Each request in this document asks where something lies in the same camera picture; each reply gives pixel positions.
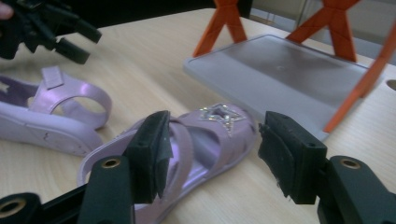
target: gray plastic plate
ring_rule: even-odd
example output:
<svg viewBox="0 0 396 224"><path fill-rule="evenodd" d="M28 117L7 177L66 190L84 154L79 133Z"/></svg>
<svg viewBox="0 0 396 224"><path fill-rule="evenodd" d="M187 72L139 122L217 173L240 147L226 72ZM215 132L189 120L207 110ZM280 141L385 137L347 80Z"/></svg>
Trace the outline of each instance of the gray plastic plate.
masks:
<svg viewBox="0 0 396 224"><path fill-rule="evenodd" d="M282 113L323 140L323 128L367 68L262 35L189 58L184 70L259 121L266 111Z"/></svg>

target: sandal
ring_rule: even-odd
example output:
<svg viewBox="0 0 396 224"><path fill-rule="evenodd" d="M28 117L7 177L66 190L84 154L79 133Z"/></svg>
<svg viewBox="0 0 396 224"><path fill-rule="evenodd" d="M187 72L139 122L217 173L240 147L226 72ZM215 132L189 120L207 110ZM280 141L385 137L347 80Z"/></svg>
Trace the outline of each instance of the sandal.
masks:
<svg viewBox="0 0 396 224"><path fill-rule="evenodd" d="M121 155L143 120L84 158L78 185L98 160ZM230 104L195 110L169 123L174 158L169 161L163 197L152 204L137 204L136 223L159 223L177 202L198 185L235 166L255 144L255 122L247 111Z"/></svg>
<svg viewBox="0 0 396 224"><path fill-rule="evenodd" d="M0 138L78 156L101 146L102 139L95 129L108 120L110 97L56 66L43 68L42 74L40 85L0 76ZM92 112L72 99L75 97L92 99L105 112ZM62 115L53 114L58 106Z"/></svg>

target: orange plastic legs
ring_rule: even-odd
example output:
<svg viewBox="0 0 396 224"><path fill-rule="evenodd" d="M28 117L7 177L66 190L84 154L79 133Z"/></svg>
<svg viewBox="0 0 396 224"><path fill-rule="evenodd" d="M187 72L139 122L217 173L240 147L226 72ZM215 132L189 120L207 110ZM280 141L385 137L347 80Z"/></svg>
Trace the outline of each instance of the orange plastic legs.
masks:
<svg viewBox="0 0 396 224"><path fill-rule="evenodd" d="M212 50L224 25L227 25L234 43L247 40L245 30L240 20L238 7L236 6L238 0L215 0L215 3L217 6L215 14L206 27L192 55L193 57L206 54Z"/></svg>
<svg viewBox="0 0 396 224"><path fill-rule="evenodd" d="M381 75L382 70L387 65L393 52L396 50L396 21L393 23L393 27L390 30L389 36L384 43L384 47L381 49L376 60L373 62L371 67L367 70L366 74L359 81L356 87L345 99L343 104L340 106L338 111L334 114L332 119L324 128L324 132L331 132L335 126L343 119L347 111L355 104L359 97L366 95L370 89L374 86L376 80Z"/></svg>
<svg viewBox="0 0 396 224"><path fill-rule="evenodd" d="M328 25L335 55L356 62L355 47L347 19L347 10L359 1L323 0L324 7L286 38L297 43L303 43L308 37Z"/></svg>

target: light wooden table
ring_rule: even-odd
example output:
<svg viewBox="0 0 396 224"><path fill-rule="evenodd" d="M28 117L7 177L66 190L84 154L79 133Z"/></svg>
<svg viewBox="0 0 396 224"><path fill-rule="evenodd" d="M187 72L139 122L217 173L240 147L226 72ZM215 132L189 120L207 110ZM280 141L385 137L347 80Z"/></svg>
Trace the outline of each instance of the light wooden table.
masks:
<svg viewBox="0 0 396 224"><path fill-rule="evenodd" d="M54 52L31 54L21 46L12 61L0 61L0 72L26 81L41 80L40 68L59 65L67 74L103 88L113 100L104 142L139 119L158 111L181 115L204 105L224 102L212 90L183 72L214 10L203 9L101 29L98 45L79 35L67 38L92 55L84 65ZM248 37L286 33L243 19ZM215 48L231 44L226 29ZM324 50L314 41L307 45ZM363 64L370 59L359 57ZM326 139L328 157L346 155L366 162L386 187L396 192L396 79L389 65L383 82ZM285 199L256 148L231 171L212 179L185 197L163 223L318 223L314 205ZM81 158L50 149L0 141L0 198L30 191L43 203L76 187Z"/></svg>

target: brass screw hole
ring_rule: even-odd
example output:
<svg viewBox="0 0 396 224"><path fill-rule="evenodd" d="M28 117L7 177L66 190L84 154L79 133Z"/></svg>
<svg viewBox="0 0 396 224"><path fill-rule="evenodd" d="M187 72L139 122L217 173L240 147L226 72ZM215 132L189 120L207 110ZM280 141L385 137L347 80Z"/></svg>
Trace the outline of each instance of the brass screw hole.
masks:
<svg viewBox="0 0 396 224"><path fill-rule="evenodd" d="M107 161L102 162L102 167L108 169L108 168L114 168L120 164L121 161L119 159L109 159Z"/></svg>
<svg viewBox="0 0 396 224"><path fill-rule="evenodd" d="M350 168L350 169L360 169L361 165L358 164L355 161L352 160L347 160L347 159L342 159L341 164L343 164L345 167Z"/></svg>
<svg viewBox="0 0 396 224"><path fill-rule="evenodd" d="M0 204L0 218L17 214L25 205L26 201L23 198L16 198Z"/></svg>
<svg viewBox="0 0 396 224"><path fill-rule="evenodd" d="M391 79L387 81L387 85L393 89L394 91L396 91L396 80L395 79Z"/></svg>

